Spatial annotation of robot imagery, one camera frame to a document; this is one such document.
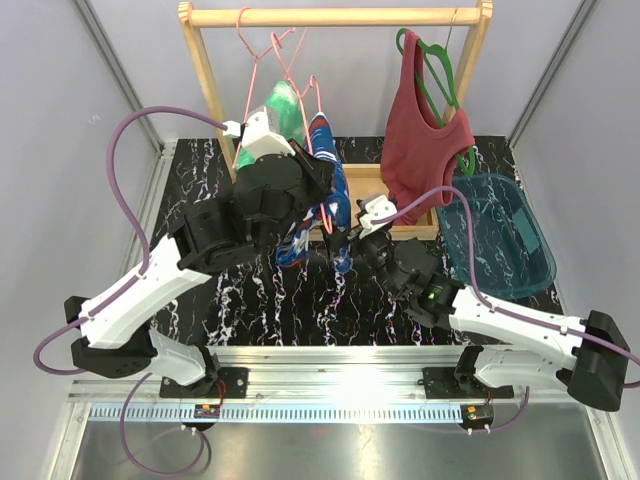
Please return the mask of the blue red white trousers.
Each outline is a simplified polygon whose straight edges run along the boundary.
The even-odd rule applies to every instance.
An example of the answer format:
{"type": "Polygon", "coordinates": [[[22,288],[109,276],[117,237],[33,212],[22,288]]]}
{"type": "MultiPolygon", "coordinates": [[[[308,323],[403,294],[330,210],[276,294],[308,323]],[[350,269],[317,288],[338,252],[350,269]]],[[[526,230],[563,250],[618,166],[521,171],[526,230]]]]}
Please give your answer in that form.
{"type": "Polygon", "coordinates": [[[333,133],[327,116],[317,113],[309,124],[309,135],[314,157],[334,165],[331,192],[327,198],[312,206],[303,219],[291,226],[282,243],[276,249],[276,263],[280,267],[292,267],[309,256],[311,230],[330,225],[329,240],[335,239],[338,246],[327,247],[336,272],[347,273],[353,265],[350,246],[339,240],[351,228],[351,203],[343,161],[335,146],[333,133]]]}

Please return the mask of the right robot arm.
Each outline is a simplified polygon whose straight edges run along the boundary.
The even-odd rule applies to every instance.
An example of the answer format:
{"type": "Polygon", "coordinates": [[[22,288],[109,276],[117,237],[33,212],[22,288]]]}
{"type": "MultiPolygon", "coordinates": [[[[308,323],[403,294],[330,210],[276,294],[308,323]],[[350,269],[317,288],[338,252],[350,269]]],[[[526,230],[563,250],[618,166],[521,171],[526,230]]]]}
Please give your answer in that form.
{"type": "Polygon", "coordinates": [[[610,315],[557,316],[488,296],[442,275],[421,241],[394,242],[384,230],[334,232],[324,241],[332,257],[353,249],[414,322],[507,343],[503,350],[463,351],[453,374],[463,395],[511,386],[563,389],[588,407],[619,410],[631,352],[610,315]]]}

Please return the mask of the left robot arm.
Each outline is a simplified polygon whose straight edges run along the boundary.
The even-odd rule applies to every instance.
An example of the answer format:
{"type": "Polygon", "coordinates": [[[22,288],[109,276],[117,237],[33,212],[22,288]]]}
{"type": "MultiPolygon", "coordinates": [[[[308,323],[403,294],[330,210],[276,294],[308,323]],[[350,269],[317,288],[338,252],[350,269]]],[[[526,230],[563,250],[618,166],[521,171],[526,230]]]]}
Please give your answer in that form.
{"type": "Polygon", "coordinates": [[[270,252],[329,196],[334,164],[296,142],[290,146],[289,154],[267,154],[241,168],[226,195],[187,212],[151,251],[143,272],[80,304],[75,367],[110,379],[152,373],[195,397],[213,392],[217,357],[158,332],[150,319],[183,293],[270,252]]]}

